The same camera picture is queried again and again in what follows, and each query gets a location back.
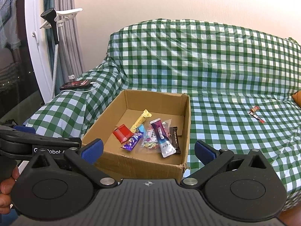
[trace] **smartphone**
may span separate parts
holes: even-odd
[[[76,82],[67,82],[60,87],[60,90],[70,90],[75,88],[87,88],[90,87],[92,80],[81,80]]]

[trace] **blue gripper pad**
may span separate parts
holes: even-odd
[[[33,133],[36,134],[36,130],[33,127],[25,127],[25,126],[14,126],[14,129],[25,132],[25,133]]]
[[[101,139],[95,139],[78,151],[80,157],[87,161],[89,164],[96,162],[97,159],[101,157],[102,153],[103,142]]]
[[[217,150],[209,147],[206,143],[204,143],[201,140],[198,140],[195,143],[195,155],[204,165],[214,160],[218,155],[217,152]]]

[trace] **human hand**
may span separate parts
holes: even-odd
[[[18,167],[12,172],[9,179],[3,180],[0,184],[0,214],[9,214],[11,211],[11,189],[15,184],[15,180],[20,176]]]

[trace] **white charging cable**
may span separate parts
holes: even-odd
[[[91,82],[90,84],[97,84],[97,86],[96,87],[94,87],[94,88],[92,88],[92,89],[90,89],[90,90],[87,90],[87,91],[75,91],[75,90],[63,90],[63,91],[61,91],[61,93],[62,92],[66,92],[66,91],[69,91],[69,92],[90,92],[90,91],[93,91],[94,89],[96,89],[96,88],[98,88],[98,86],[99,86],[99,83],[98,82]]]

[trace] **brown chocolate bar wrapper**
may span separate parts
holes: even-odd
[[[178,127],[170,127],[170,141],[172,146],[176,149],[176,154],[181,154],[181,150],[178,142],[177,129]]]

